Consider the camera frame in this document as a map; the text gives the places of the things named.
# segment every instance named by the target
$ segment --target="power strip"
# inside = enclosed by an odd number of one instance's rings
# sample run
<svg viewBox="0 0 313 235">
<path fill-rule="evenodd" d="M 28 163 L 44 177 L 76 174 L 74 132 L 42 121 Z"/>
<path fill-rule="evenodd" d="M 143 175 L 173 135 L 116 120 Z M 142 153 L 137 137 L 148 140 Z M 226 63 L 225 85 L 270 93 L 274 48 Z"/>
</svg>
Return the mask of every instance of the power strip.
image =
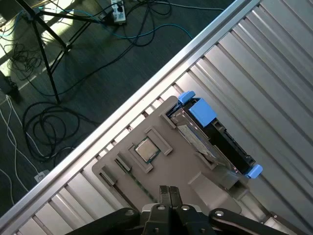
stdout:
<svg viewBox="0 0 313 235">
<path fill-rule="evenodd" d="M 108 6 L 107 0 L 96 0 L 97 3 L 104 9 Z M 114 12 L 113 12 L 113 17 L 114 17 L 114 23 L 116 24 L 124 24 L 126 23 L 126 14 L 125 14 L 125 8 L 124 8 L 124 1 L 122 0 L 111 0 L 111 4 L 114 3 L 120 3 L 120 11 L 118 10 L 118 6 L 115 4 L 112 6 Z"/>
</svg>

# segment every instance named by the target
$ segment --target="tripod leg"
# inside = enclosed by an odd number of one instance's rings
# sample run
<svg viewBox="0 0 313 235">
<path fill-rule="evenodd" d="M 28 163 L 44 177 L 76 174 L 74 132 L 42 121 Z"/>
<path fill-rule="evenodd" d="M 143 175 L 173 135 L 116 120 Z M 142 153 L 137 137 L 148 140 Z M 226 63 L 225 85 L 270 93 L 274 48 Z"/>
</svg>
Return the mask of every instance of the tripod leg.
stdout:
<svg viewBox="0 0 313 235">
<path fill-rule="evenodd" d="M 39 17 L 39 15 L 36 14 L 36 12 L 24 1 L 24 0 L 16 0 L 19 5 L 21 5 L 22 8 L 25 9 L 29 13 L 29 15 L 36 20 L 45 30 L 47 30 L 52 37 L 57 40 L 61 46 L 64 48 L 64 51 L 67 52 L 67 46 L 63 42 L 63 40 Z"/>
<path fill-rule="evenodd" d="M 36 22 L 32 21 L 32 24 L 33 24 L 34 31 L 35 31 L 35 34 L 36 34 L 36 37 L 37 37 L 37 41 L 39 43 L 41 54 L 42 54 L 44 62 L 45 62 L 45 67 L 47 69 L 47 73 L 48 73 L 48 76 L 49 76 L 49 79 L 50 79 L 50 82 L 51 82 L 51 85 L 52 85 L 52 88 L 53 88 L 53 92 L 54 92 L 55 98 L 57 100 L 57 103 L 60 104 L 61 102 L 60 102 L 60 99 L 59 99 L 59 95 L 58 95 L 57 89 L 56 89 L 54 81 L 53 81 L 53 76 L 52 76 L 52 73 L 51 73 L 51 70 L 50 70 L 50 66 L 49 66 L 49 63 L 48 63 L 48 60 L 47 60 L 47 56 L 45 55 L 45 49 L 43 47 L 43 43 L 41 41 L 41 37 L 40 37 L 39 32 L 38 32 L 38 28 L 36 26 Z"/>
</svg>

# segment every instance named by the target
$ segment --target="slotted metal panel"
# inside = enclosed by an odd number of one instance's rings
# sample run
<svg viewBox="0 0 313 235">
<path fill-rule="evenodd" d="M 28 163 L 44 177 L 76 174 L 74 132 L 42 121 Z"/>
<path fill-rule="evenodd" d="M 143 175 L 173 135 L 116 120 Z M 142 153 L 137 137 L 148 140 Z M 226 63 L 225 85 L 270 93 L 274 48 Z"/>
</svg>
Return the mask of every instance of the slotted metal panel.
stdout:
<svg viewBox="0 0 313 235">
<path fill-rule="evenodd" d="M 1 218 L 1 233 L 64 234 L 127 206 L 92 165 L 163 100 L 194 90 L 263 166 L 252 198 L 313 234 L 312 16 L 312 0 L 236 0 Z M 251 197 L 238 203 L 264 219 Z"/>
</svg>

